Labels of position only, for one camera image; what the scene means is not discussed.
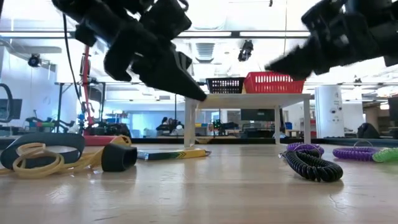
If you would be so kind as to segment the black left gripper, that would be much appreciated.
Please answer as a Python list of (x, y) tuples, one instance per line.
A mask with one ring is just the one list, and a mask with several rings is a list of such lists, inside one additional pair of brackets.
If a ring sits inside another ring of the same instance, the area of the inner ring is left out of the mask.
[(145, 57), (155, 49), (155, 35), (172, 40), (191, 27), (187, 1), (53, 0), (52, 4), (78, 23), (76, 40), (90, 47), (98, 39), (111, 45), (104, 69), (114, 80), (131, 81), (127, 69), (132, 63), (132, 71), (146, 86), (206, 100), (206, 93), (188, 72), (192, 59), (174, 44), (157, 58)]

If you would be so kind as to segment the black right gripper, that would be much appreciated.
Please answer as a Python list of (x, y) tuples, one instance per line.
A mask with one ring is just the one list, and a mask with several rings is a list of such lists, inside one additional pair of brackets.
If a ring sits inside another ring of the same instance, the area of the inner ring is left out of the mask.
[(271, 60), (265, 70), (305, 80), (313, 72), (378, 57), (387, 67), (397, 65), (397, 1), (322, 0), (301, 20), (309, 39)]

